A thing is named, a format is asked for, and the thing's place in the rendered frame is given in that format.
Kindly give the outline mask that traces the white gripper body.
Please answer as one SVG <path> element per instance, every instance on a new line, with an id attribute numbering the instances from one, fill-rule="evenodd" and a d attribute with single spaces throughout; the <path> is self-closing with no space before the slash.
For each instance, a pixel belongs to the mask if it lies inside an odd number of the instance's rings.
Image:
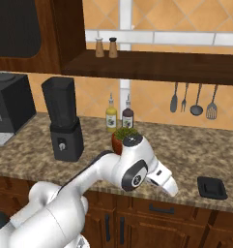
<path id="1" fill-rule="evenodd" d="M 159 184 L 162 190 L 170 197 L 175 197 L 178 193 L 178 186 L 172 177 L 170 170 L 158 170 L 154 173 L 154 181 Z"/>

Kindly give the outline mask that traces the black blender lid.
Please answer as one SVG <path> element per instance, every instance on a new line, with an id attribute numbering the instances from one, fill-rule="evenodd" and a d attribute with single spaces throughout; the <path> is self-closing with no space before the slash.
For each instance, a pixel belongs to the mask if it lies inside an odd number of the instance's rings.
<path id="1" fill-rule="evenodd" d="M 228 198 L 224 184 L 219 178 L 198 176 L 197 186 L 202 198 L 212 200 L 226 200 Z"/>

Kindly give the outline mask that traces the black blender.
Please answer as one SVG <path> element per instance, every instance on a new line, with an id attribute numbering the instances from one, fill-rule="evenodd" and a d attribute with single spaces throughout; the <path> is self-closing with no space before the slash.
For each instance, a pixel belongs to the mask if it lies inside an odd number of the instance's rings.
<path id="1" fill-rule="evenodd" d="M 84 150 L 79 117 L 76 115 L 74 80 L 51 77 L 42 84 L 50 118 L 50 135 L 54 158 L 77 162 Z"/>

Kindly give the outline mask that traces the wooden drawer front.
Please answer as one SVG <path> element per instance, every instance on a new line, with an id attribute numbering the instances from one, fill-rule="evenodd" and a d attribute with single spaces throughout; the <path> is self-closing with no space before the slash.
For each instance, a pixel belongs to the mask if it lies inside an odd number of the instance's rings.
<path id="1" fill-rule="evenodd" d="M 155 211 L 149 210 L 149 204 L 152 204 L 153 207 L 165 208 L 169 209 L 170 207 L 174 207 L 175 213 L 174 214 L 165 214 L 159 213 Z M 187 205 L 181 205 L 176 203 L 164 202 L 164 201 L 153 201 L 141 198 L 132 198 L 131 199 L 131 207 L 132 209 L 138 214 L 146 214 L 146 215 L 153 215 L 153 216 L 161 216 L 170 219 L 177 219 L 177 220 L 189 220 L 193 213 L 193 207 Z"/>

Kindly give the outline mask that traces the wooden cupboard door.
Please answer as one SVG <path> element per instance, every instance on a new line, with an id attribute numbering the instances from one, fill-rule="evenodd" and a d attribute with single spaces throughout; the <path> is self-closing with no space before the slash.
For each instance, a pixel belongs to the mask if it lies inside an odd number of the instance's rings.
<path id="1" fill-rule="evenodd" d="M 112 194 L 88 191 L 84 194 L 88 200 L 85 227 L 82 234 L 91 248 L 115 248 L 115 209 L 116 198 Z M 110 241 L 106 242 L 104 216 L 109 215 Z"/>
<path id="2" fill-rule="evenodd" d="M 125 217 L 125 243 L 120 245 L 120 217 Z M 118 248 L 195 248 L 185 225 L 160 218 L 119 213 Z"/>
<path id="3" fill-rule="evenodd" d="M 233 213 L 212 211 L 201 248 L 233 248 Z"/>

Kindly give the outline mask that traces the green plant in brown pot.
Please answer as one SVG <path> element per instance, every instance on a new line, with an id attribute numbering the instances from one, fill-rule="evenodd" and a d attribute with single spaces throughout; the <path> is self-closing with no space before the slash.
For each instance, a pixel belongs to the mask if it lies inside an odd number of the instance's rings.
<path id="1" fill-rule="evenodd" d="M 123 148 L 123 139 L 128 135 L 137 134 L 134 128 L 121 127 L 116 130 L 111 137 L 113 151 L 120 155 Z"/>

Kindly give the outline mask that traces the dark sauce bottle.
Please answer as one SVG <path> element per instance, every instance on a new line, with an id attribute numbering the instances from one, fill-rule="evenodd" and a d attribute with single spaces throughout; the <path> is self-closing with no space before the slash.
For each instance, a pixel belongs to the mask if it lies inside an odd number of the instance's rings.
<path id="1" fill-rule="evenodd" d="M 131 109 L 131 101 L 130 98 L 126 100 L 126 108 L 123 110 L 122 113 L 122 126 L 126 128 L 133 127 L 133 110 Z"/>

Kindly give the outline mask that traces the grey hanging ladle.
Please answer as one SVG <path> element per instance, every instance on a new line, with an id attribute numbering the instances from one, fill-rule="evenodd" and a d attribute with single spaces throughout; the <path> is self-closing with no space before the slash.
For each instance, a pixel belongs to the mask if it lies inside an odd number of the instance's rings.
<path id="1" fill-rule="evenodd" d="M 192 115 L 194 115 L 194 116 L 199 116 L 203 112 L 203 107 L 201 107 L 200 105 L 198 105 L 201 88 L 202 88 L 202 84 L 199 84 L 199 86 L 198 86 L 198 92 L 197 92 L 197 97 L 196 97 L 196 102 L 195 102 L 195 104 L 193 106 L 190 107 L 190 113 Z"/>

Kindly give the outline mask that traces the grey hanging spoon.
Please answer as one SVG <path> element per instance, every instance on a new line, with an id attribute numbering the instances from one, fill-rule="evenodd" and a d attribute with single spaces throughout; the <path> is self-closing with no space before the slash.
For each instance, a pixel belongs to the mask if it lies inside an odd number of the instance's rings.
<path id="1" fill-rule="evenodd" d="M 175 90 L 170 102 L 170 111 L 173 113 L 176 111 L 178 104 L 177 90 L 178 90 L 178 82 L 175 82 Z"/>

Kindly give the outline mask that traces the grey hanging spatula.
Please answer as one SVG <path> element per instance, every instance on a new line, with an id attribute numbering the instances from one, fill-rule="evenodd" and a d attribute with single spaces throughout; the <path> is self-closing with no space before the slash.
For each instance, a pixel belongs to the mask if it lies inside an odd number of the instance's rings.
<path id="1" fill-rule="evenodd" d="M 209 120 L 215 120 L 217 118 L 218 107 L 215 104 L 215 98 L 216 98 L 217 91 L 218 91 L 218 85 L 216 84 L 214 93 L 213 93 L 212 102 L 207 106 L 207 109 L 206 109 L 206 118 Z"/>

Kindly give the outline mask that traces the grey hanging fork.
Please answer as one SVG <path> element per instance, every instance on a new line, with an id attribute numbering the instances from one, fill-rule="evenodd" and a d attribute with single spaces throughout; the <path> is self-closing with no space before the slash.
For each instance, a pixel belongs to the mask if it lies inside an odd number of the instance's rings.
<path id="1" fill-rule="evenodd" d="M 182 104 L 181 104 L 181 112 L 185 112 L 185 110 L 186 110 L 188 89 L 189 89 L 189 83 L 186 82 L 185 95 L 184 95 L 184 99 L 183 99 Z"/>

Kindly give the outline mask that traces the dark wooden shelf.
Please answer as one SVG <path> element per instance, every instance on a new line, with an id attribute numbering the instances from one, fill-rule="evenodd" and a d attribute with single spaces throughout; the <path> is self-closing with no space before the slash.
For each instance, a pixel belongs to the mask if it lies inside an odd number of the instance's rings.
<path id="1" fill-rule="evenodd" d="M 63 69 L 63 75 L 233 85 L 233 55 L 119 51 L 117 58 L 97 58 L 85 50 Z"/>

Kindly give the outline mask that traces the black-capped brown shaker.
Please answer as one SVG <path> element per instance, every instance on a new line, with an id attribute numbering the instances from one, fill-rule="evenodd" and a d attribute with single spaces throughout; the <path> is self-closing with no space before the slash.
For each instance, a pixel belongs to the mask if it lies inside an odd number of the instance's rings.
<path id="1" fill-rule="evenodd" d="M 110 45 L 109 45 L 109 57 L 110 58 L 117 58 L 118 53 L 117 53 L 117 44 L 116 41 L 117 39 L 115 37 L 111 37 L 109 39 Z"/>

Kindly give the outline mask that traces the black coffee machine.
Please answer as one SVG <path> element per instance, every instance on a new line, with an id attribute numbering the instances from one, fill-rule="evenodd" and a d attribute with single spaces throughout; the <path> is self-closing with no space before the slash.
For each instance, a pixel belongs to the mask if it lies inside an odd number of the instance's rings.
<path id="1" fill-rule="evenodd" d="M 5 145 L 35 115 L 28 76 L 0 73 L 0 146 Z"/>

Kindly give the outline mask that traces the wooden wall cupboard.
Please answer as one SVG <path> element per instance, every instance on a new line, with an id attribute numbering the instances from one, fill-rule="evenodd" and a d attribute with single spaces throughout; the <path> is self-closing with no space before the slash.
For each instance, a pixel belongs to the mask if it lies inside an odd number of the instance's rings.
<path id="1" fill-rule="evenodd" d="M 85 50 L 82 0 L 0 0 L 0 71 L 60 74 Z"/>

